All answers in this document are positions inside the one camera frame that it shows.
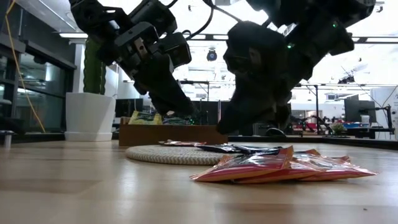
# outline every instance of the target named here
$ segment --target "wooden box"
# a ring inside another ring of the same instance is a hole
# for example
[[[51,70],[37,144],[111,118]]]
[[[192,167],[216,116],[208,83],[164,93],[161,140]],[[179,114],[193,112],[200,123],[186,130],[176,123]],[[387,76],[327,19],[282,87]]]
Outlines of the wooden box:
[[[207,144],[228,143],[228,136],[218,133],[216,126],[128,124],[129,120],[130,118],[120,120],[119,146],[144,146],[168,139]]]

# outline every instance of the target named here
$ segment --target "wooden tabletop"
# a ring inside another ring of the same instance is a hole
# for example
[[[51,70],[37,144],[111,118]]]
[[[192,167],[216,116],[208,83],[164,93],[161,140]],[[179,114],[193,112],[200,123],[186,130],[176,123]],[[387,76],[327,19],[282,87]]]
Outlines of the wooden tabletop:
[[[294,147],[348,154],[381,173],[337,182],[203,184],[188,176],[206,167],[129,161],[117,142],[16,144],[0,149],[0,223],[398,223],[397,152]]]

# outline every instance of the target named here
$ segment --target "led light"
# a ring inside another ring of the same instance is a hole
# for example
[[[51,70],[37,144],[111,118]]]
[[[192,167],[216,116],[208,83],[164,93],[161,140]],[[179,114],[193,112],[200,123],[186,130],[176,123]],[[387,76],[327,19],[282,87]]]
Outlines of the led light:
[[[375,37],[375,38],[368,38],[367,42],[383,42],[383,43],[398,43],[398,38],[396,37]]]
[[[85,33],[60,33],[60,36],[69,39],[87,39],[88,37]]]
[[[213,38],[215,40],[228,40],[228,36],[227,35],[213,35]]]

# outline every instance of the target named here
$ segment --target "snack bag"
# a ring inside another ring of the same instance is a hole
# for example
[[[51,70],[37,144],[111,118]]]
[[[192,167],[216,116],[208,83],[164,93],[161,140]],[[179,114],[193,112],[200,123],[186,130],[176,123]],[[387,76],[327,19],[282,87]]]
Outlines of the snack bag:
[[[162,124],[162,117],[160,114],[150,114],[145,112],[134,111],[129,124]]]
[[[172,140],[167,140],[165,141],[159,141],[159,144],[163,146],[202,146],[205,145],[206,142],[190,142],[190,141],[172,141]]]
[[[235,149],[234,146],[229,144],[220,144],[220,145],[212,145],[212,146],[196,146],[199,149],[208,152],[218,152],[218,153],[240,153],[240,150]]]
[[[279,149],[276,155],[260,152],[242,156],[223,156],[217,165],[190,178],[195,181],[216,182],[269,174],[288,168],[292,156],[293,147]]]
[[[234,180],[234,182],[237,184],[261,184],[281,180],[300,179],[315,174],[321,174],[322,172],[323,170],[317,169],[316,167],[307,166],[304,162],[296,162],[293,158],[293,160],[290,162],[290,168],[256,177],[238,179]]]
[[[233,145],[235,149],[239,150],[242,154],[254,154],[254,153],[263,153],[266,152],[268,154],[277,154],[279,149],[283,149],[283,147],[258,147],[258,146],[237,146]]]
[[[301,164],[312,166],[315,169],[323,170],[320,174],[299,179],[301,181],[326,181],[347,178],[358,178],[376,175],[376,172],[360,168],[341,159],[316,156],[311,154],[302,154],[295,156],[295,160]]]
[[[307,151],[298,151],[298,152],[294,152],[293,157],[295,156],[299,156],[302,154],[311,154],[311,155],[315,155],[315,156],[320,156],[321,154],[315,150],[315,149],[311,149],[311,150],[307,150]],[[342,156],[342,157],[331,157],[332,159],[337,159],[343,162],[351,162],[351,158],[349,158],[349,156]]]

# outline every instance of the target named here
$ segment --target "yellow cable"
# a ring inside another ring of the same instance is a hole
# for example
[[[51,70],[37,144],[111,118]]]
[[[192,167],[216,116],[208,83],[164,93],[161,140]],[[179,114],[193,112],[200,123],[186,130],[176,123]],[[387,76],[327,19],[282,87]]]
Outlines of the yellow cable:
[[[22,77],[21,70],[20,70],[20,68],[19,68],[17,55],[16,55],[16,53],[15,53],[14,43],[13,43],[12,37],[11,37],[11,29],[10,29],[10,23],[8,22],[8,14],[11,12],[11,9],[12,9],[12,7],[14,7],[15,3],[16,3],[16,0],[12,0],[12,3],[11,3],[11,5],[10,5],[10,7],[8,8],[7,13],[6,13],[6,24],[7,24],[8,37],[10,38],[12,54],[13,54],[13,56],[14,56],[14,60],[15,60],[15,64],[16,64],[16,67],[17,67],[18,74],[19,74],[19,78],[21,79],[22,87],[23,87],[24,90],[25,90],[25,96],[26,96],[26,98],[27,98],[27,101],[29,102],[29,105],[30,105],[30,108],[32,109],[33,114],[35,115],[37,121],[38,121],[39,124],[40,124],[40,127],[42,128],[43,133],[45,133],[45,129],[44,129],[44,126],[43,126],[43,124],[42,124],[42,121],[40,120],[39,116],[37,116],[36,110],[35,110],[35,108],[33,107],[32,102],[30,101],[29,95],[28,95],[28,93],[27,93],[27,90],[26,90],[26,88],[25,88],[24,79],[23,79],[23,77]]]

